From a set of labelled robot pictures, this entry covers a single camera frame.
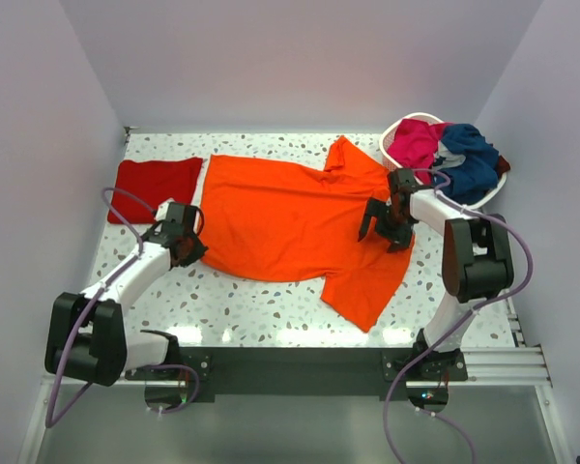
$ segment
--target red cloth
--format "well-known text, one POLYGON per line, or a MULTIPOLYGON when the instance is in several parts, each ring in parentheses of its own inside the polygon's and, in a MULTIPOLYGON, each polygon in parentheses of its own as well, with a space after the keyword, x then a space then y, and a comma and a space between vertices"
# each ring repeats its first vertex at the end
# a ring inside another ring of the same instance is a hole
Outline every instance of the red cloth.
POLYGON ((511 170, 511 164, 508 163, 503 156, 499 156, 499 159, 496 161, 496 174, 499 176, 499 179, 503 177, 503 174, 509 172, 511 170))
MULTIPOLYGON (((189 204, 201 168, 202 158, 144 162, 127 159, 118 166, 116 187, 134 194, 153 208, 168 198, 189 204)), ((120 193, 113 194, 112 206, 132 224, 155 222, 146 208, 120 193)), ((112 224, 122 223, 111 211, 107 214, 107 220, 112 224)))
MULTIPOLYGON (((418 119, 402 119, 387 153, 404 167, 429 169, 447 126, 450 123, 429 125, 418 119)), ((432 183, 428 172, 418 172, 416 176, 424 184, 432 183)))

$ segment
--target speckled white surface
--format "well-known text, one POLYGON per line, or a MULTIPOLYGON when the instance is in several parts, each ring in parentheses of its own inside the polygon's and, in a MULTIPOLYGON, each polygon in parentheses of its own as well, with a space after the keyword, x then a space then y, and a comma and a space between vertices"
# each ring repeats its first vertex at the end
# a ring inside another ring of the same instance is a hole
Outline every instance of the speckled white surface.
MULTIPOLYGON (((345 134, 380 160, 379 134, 345 134)), ((133 134, 129 160, 203 158, 193 202, 199 204, 210 154, 291 160, 322 168, 339 134, 133 134)), ((201 263, 173 269, 127 309, 128 333, 155 329, 177 335, 182 344, 206 346, 409 346, 436 311, 445 293, 440 279, 442 239, 416 226, 412 263, 403 284, 377 325, 363 333, 320 301, 324 278, 266 283, 236 278, 201 263)), ((129 231, 107 224, 101 237, 91 283, 131 251, 129 231)), ((512 347, 504 304, 485 308, 467 331, 463 347, 512 347)))

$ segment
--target orange shirt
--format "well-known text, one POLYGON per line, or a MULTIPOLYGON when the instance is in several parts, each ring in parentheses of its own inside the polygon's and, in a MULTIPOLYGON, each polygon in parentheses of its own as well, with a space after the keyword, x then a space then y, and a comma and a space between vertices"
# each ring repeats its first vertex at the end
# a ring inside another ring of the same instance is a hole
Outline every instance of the orange shirt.
POLYGON ((365 203, 389 197, 387 169, 345 137, 324 171, 293 162, 212 156, 204 181, 203 261, 268 281, 325 277, 321 299, 364 332, 399 286, 411 249, 387 253, 373 228, 358 242, 365 203))

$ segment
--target pink cloth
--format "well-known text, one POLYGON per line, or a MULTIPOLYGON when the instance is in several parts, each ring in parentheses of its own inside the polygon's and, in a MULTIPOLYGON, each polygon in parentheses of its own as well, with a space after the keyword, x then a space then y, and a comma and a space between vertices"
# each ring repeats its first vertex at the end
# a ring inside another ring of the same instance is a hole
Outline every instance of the pink cloth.
MULTIPOLYGON (((387 153, 404 167, 429 169, 434 163, 438 141, 443 136, 445 127, 449 125, 450 123, 429 125, 417 119, 402 119, 387 153)), ((432 183, 428 172, 418 172, 416 175, 424 184, 432 183)))

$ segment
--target gray wall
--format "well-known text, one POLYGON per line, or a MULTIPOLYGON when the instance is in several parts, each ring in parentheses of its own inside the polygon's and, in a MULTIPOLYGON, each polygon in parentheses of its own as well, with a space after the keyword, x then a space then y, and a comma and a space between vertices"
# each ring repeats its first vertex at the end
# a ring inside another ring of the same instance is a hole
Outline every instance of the gray wall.
POLYGON ((541 0, 61 0, 125 124, 376 130, 474 121, 541 0))
POLYGON ((52 302, 89 271, 120 138, 60 4, 0 0, 0 463, 37 398, 52 302))
POLYGON ((478 124, 513 165, 492 206, 535 254, 516 306, 580 454, 580 0, 545 0, 478 124))

